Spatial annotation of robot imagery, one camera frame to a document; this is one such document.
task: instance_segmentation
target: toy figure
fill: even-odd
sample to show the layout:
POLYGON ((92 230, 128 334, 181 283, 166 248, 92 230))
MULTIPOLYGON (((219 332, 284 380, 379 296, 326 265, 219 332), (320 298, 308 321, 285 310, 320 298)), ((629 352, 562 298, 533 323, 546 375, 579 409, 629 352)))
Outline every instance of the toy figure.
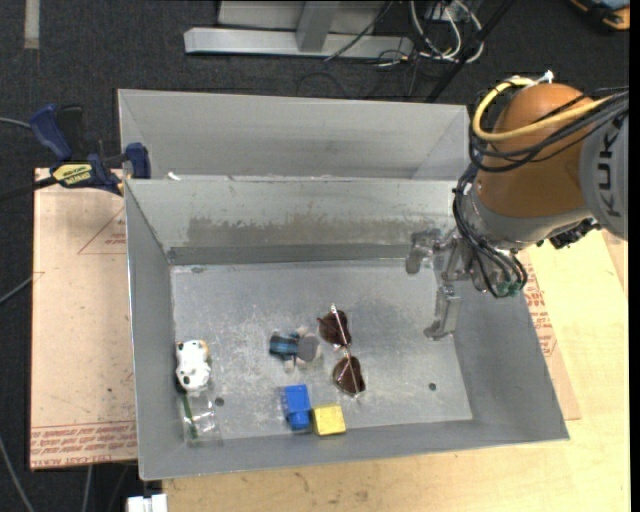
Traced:
POLYGON ((176 377, 188 395, 198 396, 211 380, 209 346, 203 340, 176 342, 176 377))
POLYGON ((269 338, 269 353, 284 361, 284 370, 293 371, 296 366, 305 367, 322 355, 320 341, 306 327, 298 327, 287 336, 274 331, 269 338))

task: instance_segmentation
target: yellow clamp label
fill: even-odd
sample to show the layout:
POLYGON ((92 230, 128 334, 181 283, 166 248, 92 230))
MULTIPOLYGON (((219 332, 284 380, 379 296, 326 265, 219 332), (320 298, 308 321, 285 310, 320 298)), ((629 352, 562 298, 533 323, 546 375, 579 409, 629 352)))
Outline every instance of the yellow clamp label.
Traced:
POLYGON ((91 178, 91 165, 85 163, 64 164, 53 171, 52 176, 67 186, 91 178))

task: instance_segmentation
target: dark gray carpet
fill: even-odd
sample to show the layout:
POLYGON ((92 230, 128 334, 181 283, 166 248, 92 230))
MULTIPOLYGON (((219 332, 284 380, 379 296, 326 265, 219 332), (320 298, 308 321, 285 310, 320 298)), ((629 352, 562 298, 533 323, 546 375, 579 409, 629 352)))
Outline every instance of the dark gray carpet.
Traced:
MULTIPOLYGON (((370 64, 336 59, 186 56, 183 33, 212 23, 214 2, 41 0, 40 50, 24 50, 24 0, 0 3, 0 116, 26 121, 46 103, 78 103, 88 130, 107 155, 119 152, 118 88, 423 101, 444 71, 425 63, 405 97, 411 74, 381 73, 370 64), (328 75, 310 73, 329 72, 328 75)), ((485 0, 486 22, 501 2, 485 0)), ((385 30, 408 26, 406 2, 394 5, 385 30)), ((593 28, 567 0, 520 0, 490 35, 487 49, 466 65, 439 98, 470 104, 475 94, 514 73, 552 69, 582 90, 629 84, 629 32, 593 28)), ((0 194, 31 183, 31 170, 54 163, 27 130, 0 123, 0 194)), ((30 195, 0 203, 0 297, 32 269, 30 195)), ((0 435, 37 511, 78 511, 86 468, 32 473, 27 468, 31 288, 0 304, 0 435)), ((96 468, 90 510, 104 510, 121 467, 96 468)), ((135 470, 122 493, 134 492, 135 470)), ((23 510, 0 461, 0 512, 23 510)))

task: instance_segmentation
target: blue clamp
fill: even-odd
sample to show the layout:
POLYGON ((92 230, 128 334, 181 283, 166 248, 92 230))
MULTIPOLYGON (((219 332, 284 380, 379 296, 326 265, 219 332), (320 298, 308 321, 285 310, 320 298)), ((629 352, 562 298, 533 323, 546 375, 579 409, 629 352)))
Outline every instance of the blue clamp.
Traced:
POLYGON ((49 169, 52 183, 57 182, 65 188, 89 187, 122 195, 122 180, 110 166, 125 161, 131 163, 132 177, 151 177, 149 156, 140 143, 131 143, 123 154, 106 160, 101 160, 95 151, 89 151, 90 144, 82 134, 80 107, 58 108, 48 104, 31 116, 29 124, 38 141, 57 157, 56 164, 49 169))

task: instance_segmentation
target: sunglasses lens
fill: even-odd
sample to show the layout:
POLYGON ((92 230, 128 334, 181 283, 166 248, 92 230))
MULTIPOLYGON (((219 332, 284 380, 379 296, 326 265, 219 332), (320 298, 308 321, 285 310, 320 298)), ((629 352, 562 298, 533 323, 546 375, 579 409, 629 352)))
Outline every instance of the sunglasses lens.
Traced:
POLYGON ((351 333, 349 332, 347 315, 344 311, 329 312, 322 318, 318 318, 320 336, 333 345, 350 345, 351 333))
POLYGON ((333 369, 333 382, 350 395, 362 393, 366 388, 360 369, 360 361, 356 357, 343 357, 333 369))

